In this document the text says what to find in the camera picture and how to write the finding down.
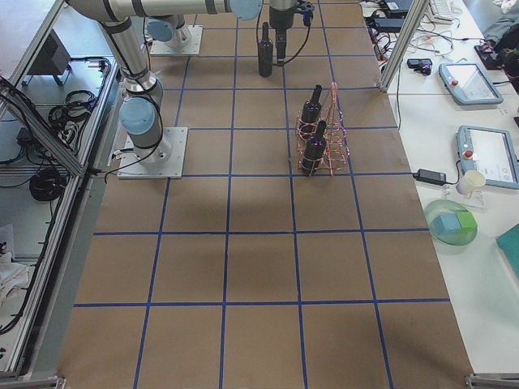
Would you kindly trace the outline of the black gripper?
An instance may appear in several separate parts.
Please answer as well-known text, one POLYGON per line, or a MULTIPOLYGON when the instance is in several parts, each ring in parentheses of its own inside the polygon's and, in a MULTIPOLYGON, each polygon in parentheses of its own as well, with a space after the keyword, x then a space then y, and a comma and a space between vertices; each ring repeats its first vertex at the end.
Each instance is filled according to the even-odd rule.
POLYGON ((286 58, 286 30, 294 25, 294 16, 302 16, 305 27, 310 27, 315 6, 303 0, 272 0, 269 2, 269 25, 276 29, 277 65, 284 65, 286 58))

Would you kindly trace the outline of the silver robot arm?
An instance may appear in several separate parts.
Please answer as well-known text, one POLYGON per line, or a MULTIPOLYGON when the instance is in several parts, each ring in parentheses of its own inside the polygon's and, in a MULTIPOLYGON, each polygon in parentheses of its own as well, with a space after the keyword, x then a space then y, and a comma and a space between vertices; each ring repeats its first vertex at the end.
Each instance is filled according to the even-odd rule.
MULTIPOLYGON (((287 31, 299 14, 311 28, 315 7, 308 1, 271 1, 268 20, 256 24, 256 47, 259 74, 268 77, 272 68, 283 67, 297 56, 286 57, 287 31)), ((153 56, 198 56, 203 27, 189 25, 183 15, 149 17, 144 21, 144 47, 153 56)))
POLYGON ((163 87, 148 65, 132 27, 133 17, 174 21, 180 15, 233 13, 255 18, 261 1, 69 1, 81 15, 99 23, 123 75, 126 90, 119 120, 129 135, 138 161, 166 160, 171 146, 164 140, 161 120, 163 87))

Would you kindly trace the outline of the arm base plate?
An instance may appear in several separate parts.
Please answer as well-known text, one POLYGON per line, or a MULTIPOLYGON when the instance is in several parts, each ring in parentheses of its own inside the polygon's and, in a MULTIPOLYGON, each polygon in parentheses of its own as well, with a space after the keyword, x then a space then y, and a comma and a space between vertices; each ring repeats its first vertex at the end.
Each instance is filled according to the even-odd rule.
POLYGON ((142 161, 147 153, 138 149, 137 153, 124 153, 122 168, 117 171, 119 179, 180 179, 184 166, 188 138, 187 127, 166 127, 162 141, 151 156, 142 161))
POLYGON ((152 28, 153 43, 151 55, 155 57, 191 57, 199 56, 203 27, 201 25, 183 25, 171 28, 169 25, 152 28))

